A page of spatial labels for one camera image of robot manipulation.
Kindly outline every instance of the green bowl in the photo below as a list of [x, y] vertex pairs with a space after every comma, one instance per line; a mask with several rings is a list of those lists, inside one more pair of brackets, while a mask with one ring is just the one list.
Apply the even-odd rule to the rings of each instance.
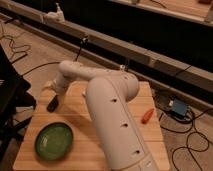
[[72, 129], [63, 122], [55, 122], [39, 132], [35, 141], [35, 150], [43, 160], [57, 160], [69, 151], [72, 142]]

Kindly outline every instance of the power cord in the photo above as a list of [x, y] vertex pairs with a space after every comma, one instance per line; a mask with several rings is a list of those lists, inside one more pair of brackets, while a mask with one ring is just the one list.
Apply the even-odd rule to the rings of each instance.
[[161, 7], [165, 8], [165, 9], [167, 9], [167, 7], [163, 3], [161, 3], [161, 2], [158, 2], [156, 0], [150, 0], [150, 1], [154, 2], [154, 3], [158, 4], [158, 5], [160, 5]]
[[[196, 121], [198, 118], [200, 118], [201, 116], [203, 116], [204, 114], [206, 114], [207, 112], [212, 111], [212, 110], [213, 110], [213, 108], [209, 108], [209, 109], [203, 111], [202, 113], [200, 113], [199, 115], [196, 116], [196, 115], [195, 115], [195, 112], [194, 112], [192, 109], [189, 109], [188, 113], [189, 113], [190, 115], [188, 115], [187, 117], [189, 117], [190, 120], [185, 120], [185, 119], [183, 119], [182, 121], [179, 120], [179, 119], [177, 120], [176, 117], [171, 116], [171, 115], [168, 115], [168, 113], [166, 113], [166, 112], [164, 112], [164, 111], [161, 113], [161, 115], [160, 115], [160, 117], [159, 117], [159, 121], [161, 121], [162, 118], [163, 118], [163, 116], [166, 115], [166, 116], [172, 118], [173, 120], [175, 120], [176, 122], [178, 122], [178, 123], [180, 123], [180, 124], [190, 124], [190, 127], [189, 127], [187, 130], [185, 130], [185, 131], [176, 131], [176, 130], [169, 129], [169, 128], [166, 128], [166, 127], [164, 127], [164, 126], [161, 125], [161, 128], [164, 129], [164, 130], [166, 130], [166, 131], [169, 131], [169, 132], [172, 132], [172, 133], [177, 133], [177, 134], [186, 134], [186, 133], [189, 133], [192, 129], [194, 129], [193, 132], [191, 132], [191, 133], [189, 133], [189, 135], [187, 135], [187, 138], [186, 138], [186, 146], [178, 147], [178, 148], [176, 148], [176, 149], [172, 152], [172, 163], [173, 163], [173, 165], [174, 165], [174, 167], [175, 167], [175, 169], [176, 169], [177, 171], [180, 171], [180, 169], [178, 168], [177, 164], [175, 163], [175, 154], [176, 154], [179, 150], [183, 150], [183, 149], [186, 149], [186, 150], [188, 151], [188, 153], [189, 153], [190, 156], [192, 157], [193, 161], [196, 163], [196, 165], [199, 167], [199, 169], [200, 169], [201, 171], [203, 171], [201, 165], [199, 164], [199, 162], [198, 162], [197, 159], [195, 158], [193, 152], [199, 152], [199, 153], [205, 152], [205, 151], [207, 151], [207, 150], [209, 149], [210, 145], [213, 145], [213, 142], [210, 141], [210, 140], [206, 137], [206, 135], [204, 135], [203, 133], [201, 133], [200, 131], [198, 131], [198, 129], [197, 129], [197, 127], [196, 127], [196, 124], [195, 124], [195, 123], [196, 123], [195, 121]], [[202, 149], [195, 149], [195, 148], [190, 147], [189, 141], [190, 141], [190, 139], [191, 139], [191, 137], [192, 137], [193, 135], [198, 135], [198, 136], [200, 136], [202, 139], [204, 139], [204, 140], [206, 141], [206, 146], [205, 146], [204, 148], [202, 148]]]
[[89, 41], [88, 36], [85, 36], [83, 39], [81, 39], [78, 53], [73, 61], [78, 61], [79, 55], [81, 54], [81, 50], [83, 46], [88, 43], [88, 41]]
[[12, 51], [12, 56], [9, 58], [9, 60], [12, 61], [15, 56], [17, 56], [19, 54], [21, 55], [21, 56], [17, 57], [14, 61], [11, 62], [12, 64], [14, 64], [15, 62], [23, 59], [24, 57], [26, 57], [28, 55], [27, 52], [31, 49], [31, 46], [30, 45], [16, 46], [15, 39], [18, 39], [19, 37], [21, 37], [24, 34], [24, 32], [19, 34], [18, 36], [7, 35], [5, 33], [5, 29], [2, 24], [2, 21], [0, 23], [1, 23], [0, 40], [3, 40], [3, 39], [9, 40], [9, 47]]
[[[81, 53], [81, 50], [82, 50], [83, 46], [87, 44], [87, 42], [88, 42], [88, 36], [85, 36], [85, 37], [81, 40], [81, 42], [80, 42], [80, 47], [79, 47], [78, 53], [77, 53], [76, 58], [74, 59], [74, 61], [77, 61], [77, 60], [78, 60], [79, 55], [80, 55], [80, 53]], [[38, 69], [38, 68], [41, 68], [41, 67], [44, 67], [44, 66], [47, 66], [47, 65], [59, 64], [59, 63], [60, 63], [60, 62], [49, 62], [49, 63], [45, 63], [45, 64], [38, 65], [38, 66], [36, 66], [36, 67], [30, 69], [29, 71], [25, 72], [24, 74], [22, 74], [22, 76], [25, 76], [25, 75], [31, 73], [32, 71], [34, 71], [34, 70], [36, 70], [36, 69]]]
[[32, 71], [38, 69], [38, 68], [41, 68], [41, 67], [44, 67], [44, 66], [47, 66], [47, 65], [54, 65], [54, 64], [59, 64], [60, 62], [48, 62], [48, 63], [45, 63], [45, 64], [41, 64], [41, 65], [38, 65], [32, 69], [30, 69], [29, 71], [25, 72], [24, 74], [22, 74], [22, 76], [25, 76], [29, 73], [31, 73]]

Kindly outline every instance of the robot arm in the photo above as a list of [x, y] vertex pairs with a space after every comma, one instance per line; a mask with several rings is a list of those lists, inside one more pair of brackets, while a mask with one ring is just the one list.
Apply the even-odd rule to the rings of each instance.
[[158, 171], [127, 101], [139, 90], [137, 78], [117, 70], [84, 67], [64, 61], [52, 87], [63, 94], [77, 77], [88, 80], [86, 104], [111, 170]]

